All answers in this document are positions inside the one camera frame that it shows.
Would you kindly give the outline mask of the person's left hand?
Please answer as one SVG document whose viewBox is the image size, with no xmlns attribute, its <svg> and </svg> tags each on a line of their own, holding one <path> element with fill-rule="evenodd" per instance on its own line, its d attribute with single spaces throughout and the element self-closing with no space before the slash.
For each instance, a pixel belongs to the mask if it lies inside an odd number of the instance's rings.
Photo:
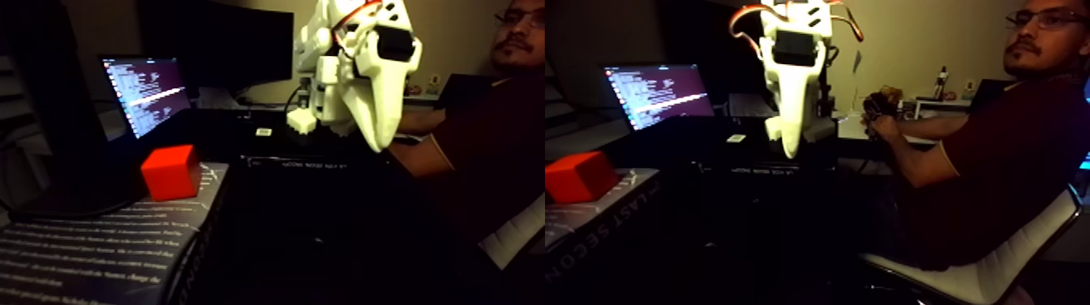
<svg viewBox="0 0 1090 305">
<path fill-rule="evenodd" d="M 860 123 L 865 129 L 865 135 L 871 141 L 891 142 L 903 141 L 900 129 L 896 125 L 896 120 L 886 114 L 863 114 Z"/>
</svg>

